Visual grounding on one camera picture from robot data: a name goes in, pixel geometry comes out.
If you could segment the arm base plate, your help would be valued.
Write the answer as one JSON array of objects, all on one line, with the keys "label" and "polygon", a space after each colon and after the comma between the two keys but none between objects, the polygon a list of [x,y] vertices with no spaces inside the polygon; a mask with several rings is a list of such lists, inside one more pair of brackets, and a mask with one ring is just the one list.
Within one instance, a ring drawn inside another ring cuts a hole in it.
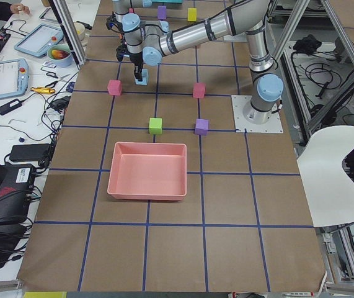
[{"label": "arm base plate", "polygon": [[232,95],[235,131],[239,133],[283,133],[276,104],[268,112],[259,112],[251,105],[252,96]]}]

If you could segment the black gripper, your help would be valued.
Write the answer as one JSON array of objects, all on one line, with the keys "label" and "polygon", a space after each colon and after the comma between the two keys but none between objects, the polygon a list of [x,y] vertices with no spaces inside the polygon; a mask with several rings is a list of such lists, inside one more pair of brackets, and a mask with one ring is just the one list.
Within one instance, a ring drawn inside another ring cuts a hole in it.
[{"label": "black gripper", "polygon": [[135,80],[140,81],[140,70],[143,69],[142,53],[131,53],[130,61],[135,65],[135,69],[134,69]]}]

